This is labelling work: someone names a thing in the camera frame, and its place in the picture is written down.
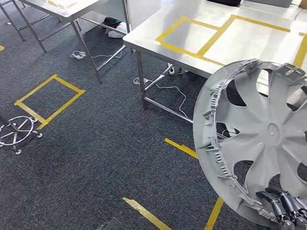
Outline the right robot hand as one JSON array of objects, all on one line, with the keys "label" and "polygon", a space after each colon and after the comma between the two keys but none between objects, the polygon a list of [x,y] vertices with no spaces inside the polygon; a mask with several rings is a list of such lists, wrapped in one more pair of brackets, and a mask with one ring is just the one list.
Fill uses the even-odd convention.
[{"label": "right robot hand", "polygon": [[273,230],[305,230],[307,228],[307,201],[293,196],[276,186],[269,186],[256,196],[271,204],[277,224]]}]

